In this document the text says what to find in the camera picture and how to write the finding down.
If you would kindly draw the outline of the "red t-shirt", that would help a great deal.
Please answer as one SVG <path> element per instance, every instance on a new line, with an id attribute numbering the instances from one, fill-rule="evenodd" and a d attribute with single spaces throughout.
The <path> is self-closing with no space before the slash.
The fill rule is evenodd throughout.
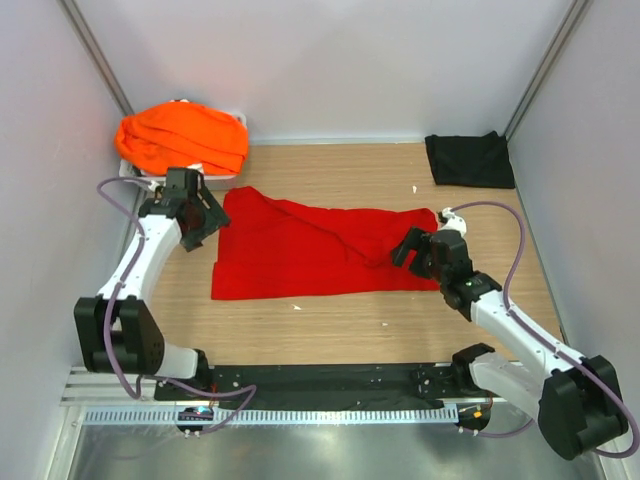
<path id="1" fill-rule="evenodd" d="M 410 228 L 437 229 L 428 209 L 312 207 L 269 198 L 253 187 L 230 190 L 223 207 L 231 223 L 219 235 L 214 300 L 438 288 L 394 266 L 391 257 Z"/>

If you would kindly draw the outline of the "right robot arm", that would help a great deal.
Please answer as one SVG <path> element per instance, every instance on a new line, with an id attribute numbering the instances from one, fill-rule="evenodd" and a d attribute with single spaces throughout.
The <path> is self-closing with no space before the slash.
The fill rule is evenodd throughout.
<path id="1" fill-rule="evenodd" d="M 639 428 L 622 401 L 613 365 L 588 358 L 540 327 L 513 302 L 504 286 L 476 270 L 460 232 L 412 228 L 393 249 L 394 265 L 437 282 L 446 304 L 499 339 L 519 362 L 475 347 L 450 372 L 452 387 L 472 396 L 480 389 L 528 415 L 549 447 L 572 460 L 630 433 L 627 450 L 639 448 Z"/>

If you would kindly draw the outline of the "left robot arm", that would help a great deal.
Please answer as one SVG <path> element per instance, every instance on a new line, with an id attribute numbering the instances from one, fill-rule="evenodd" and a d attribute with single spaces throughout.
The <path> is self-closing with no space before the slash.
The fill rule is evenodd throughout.
<path id="1" fill-rule="evenodd" d="M 115 375 L 133 399 L 141 396 L 141 381 L 151 378 L 199 400 L 212 387 L 205 353 L 171 344 L 149 302 L 174 249 L 202 247 L 205 239 L 229 226 L 230 218 L 203 173 L 194 168 L 172 167 L 159 183 L 142 177 L 132 181 L 152 192 L 137 212 L 106 192 L 108 180 L 97 186 L 98 194 L 131 222 L 134 234 L 108 281 L 95 296 L 81 297 L 74 306 L 83 362 L 93 373 Z"/>

